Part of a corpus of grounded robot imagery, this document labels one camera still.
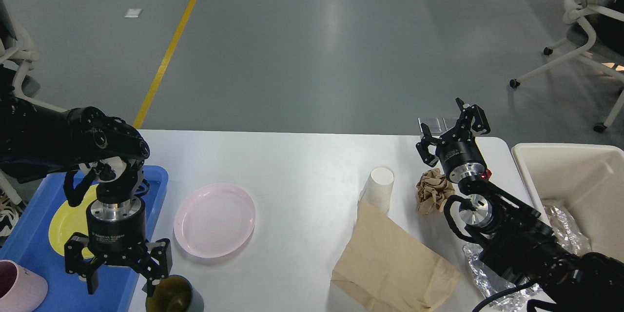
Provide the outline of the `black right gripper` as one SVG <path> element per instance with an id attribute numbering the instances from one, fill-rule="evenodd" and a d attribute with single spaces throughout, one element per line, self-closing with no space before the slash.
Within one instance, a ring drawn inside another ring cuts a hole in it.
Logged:
<path id="1" fill-rule="evenodd" d="M 458 184 L 465 178 L 488 178 L 487 164 L 476 143 L 477 135 L 491 132 L 484 110 L 476 104 L 465 103 L 456 98 L 460 109 L 451 133 L 440 138 L 431 134 L 427 124 L 421 123 L 421 139 L 415 145 L 422 161 L 433 167 L 440 161 L 448 181 Z"/>

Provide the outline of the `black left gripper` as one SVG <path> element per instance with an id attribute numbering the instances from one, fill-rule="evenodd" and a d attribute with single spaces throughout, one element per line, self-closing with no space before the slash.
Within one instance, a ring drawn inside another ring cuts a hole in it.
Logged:
<path id="1" fill-rule="evenodd" d="M 120 204 L 96 199 L 85 210 L 87 235 L 72 234 L 64 244 L 65 272 L 77 274 L 89 295 L 98 289 L 98 269 L 129 266 L 146 279 L 145 292 L 152 297 L 156 287 L 169 277 L 173 259 L 169 239 L 146 242 L 145 201 L 138 197 Z M 87 248 L 94 255 L 84 258 Z"/>

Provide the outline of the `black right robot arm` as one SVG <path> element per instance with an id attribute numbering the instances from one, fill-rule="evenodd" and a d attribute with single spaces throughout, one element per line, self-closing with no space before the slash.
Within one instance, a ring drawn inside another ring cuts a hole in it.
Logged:
<path id="1" fill-rule="evenodd" d="M 451 195 L 443 207 L 450 229 L 465 242 L 481 246 L 479 260 L 513 284 L 474 310 L 539 285 L 551 301 L 529 299 L 528 312 L 621 312 L 622 262 L 597 252 L 568 252 L 535 208 L 492 183 L 475 138 L 490 132 L 485 112 L 460 98 L 455 102 L 460 115 L 454 127 L 437 138 L 422 123 L 423 135 L 415 147 L 426 165 L 440 163 L 446 179 L 459 188 L 460 194 Z"/>

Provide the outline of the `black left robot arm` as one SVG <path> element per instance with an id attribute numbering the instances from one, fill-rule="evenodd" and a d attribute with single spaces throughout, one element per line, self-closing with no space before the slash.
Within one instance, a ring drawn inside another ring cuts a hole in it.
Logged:
<path id="1" fill-rule="evenodd" d="M 58 112 L 11 94 L 1 95 L 0 116 L 1 170 L 10 177 L 25 183 L 64 173 L 72 207 L 97 183 L 85 210 L 87 234 L 75 232 L 64 244 L 65 271 L 94 294 L 101 266 L 128 267 L 153 296 L 173 263 L 169 239 L 147 239 L 143 165 L 150 149 L 138 130 L 94 107 Z"/>

